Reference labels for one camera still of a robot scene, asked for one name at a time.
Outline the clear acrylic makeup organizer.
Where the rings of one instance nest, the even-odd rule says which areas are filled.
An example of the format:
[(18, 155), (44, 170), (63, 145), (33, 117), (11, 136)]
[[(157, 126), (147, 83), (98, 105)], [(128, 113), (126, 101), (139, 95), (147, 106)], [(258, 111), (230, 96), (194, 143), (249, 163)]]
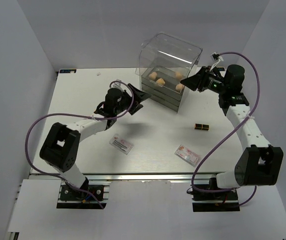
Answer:
[[(196, 69), (202, 52), (193, 42), (164, 32), (155, 34), (141, 45), (136, 68), (141, 90), (149, 93), (153, 101), (177, 113), (186, 94), (185, 88), (177, 92), (175, 87)], [(157, 73), (155, 80), (148, 78), (152, 72)], [(183, 78), (176, 79), (175, 72), (180, 72)], [(159, 78), (164, 79), (164, 86), (156, 84)]]

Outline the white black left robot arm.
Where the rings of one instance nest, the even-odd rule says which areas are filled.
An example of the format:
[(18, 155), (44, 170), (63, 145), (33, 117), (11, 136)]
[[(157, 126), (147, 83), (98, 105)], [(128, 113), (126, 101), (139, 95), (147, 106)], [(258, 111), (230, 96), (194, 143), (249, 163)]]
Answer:
[(71, 188), (71, 193), (82, 200), (88, 195), (88, 179), (76, 165), (79, 144), (86, 138), (111, 128), (117, 121), (120, 113), (135, 114), (143, 105), (143, 101), (151, 97), (132, 84), (128, 84), (131, 92), (117, 86), (120, 81), (115, 81), (105, 96), (105, 100), (97, 106), (95, 114), (103, 119), (85, 118), (72, 124), (64, 125), (54, 123), (46, 136), (40, 149), (39, 156), (60, 174), (66, 184)]

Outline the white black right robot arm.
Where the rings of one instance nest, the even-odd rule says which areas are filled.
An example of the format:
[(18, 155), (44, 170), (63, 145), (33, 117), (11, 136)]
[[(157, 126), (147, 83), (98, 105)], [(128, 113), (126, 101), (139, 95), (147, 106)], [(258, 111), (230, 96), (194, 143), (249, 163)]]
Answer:
[(243, 186), (275, 185), (284, 157), (283, 150), (272, 146), (256, 124), (255, 109), (242, 93), (244, 79), (245, 69), (232, 64), (225, 75), (221, 75), (216, 67), (203, 66), (195, 75), (180, 81), (192, 91), (211, 90), (219, 95), (219, 106), (234, 127), (230, 135), (237, 134), (243, 149), (234, 169), (210, 178), (208, 189), (192, 185), (194, 190), (208, 193), (216, 200)]

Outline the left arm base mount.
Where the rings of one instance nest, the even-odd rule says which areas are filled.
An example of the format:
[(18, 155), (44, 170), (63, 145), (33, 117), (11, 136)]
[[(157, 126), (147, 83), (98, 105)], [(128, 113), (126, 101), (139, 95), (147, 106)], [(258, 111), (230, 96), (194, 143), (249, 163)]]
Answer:
[(103, 182), (90, 182), (88, 193), (77, 191), (66, 183), (59, 189), (56, 208), (69, 210), (102, 210), (109, 199), (109, 185)]

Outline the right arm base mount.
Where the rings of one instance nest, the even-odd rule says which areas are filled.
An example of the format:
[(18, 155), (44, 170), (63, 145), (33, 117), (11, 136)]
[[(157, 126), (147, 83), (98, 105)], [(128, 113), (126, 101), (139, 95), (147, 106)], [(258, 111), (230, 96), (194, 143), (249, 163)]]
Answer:
[(186, 191), (192, 196), (195, 213), (239, 212), (238, 194), (235, 190), (219, 193), (206, 193), (189, 187)]

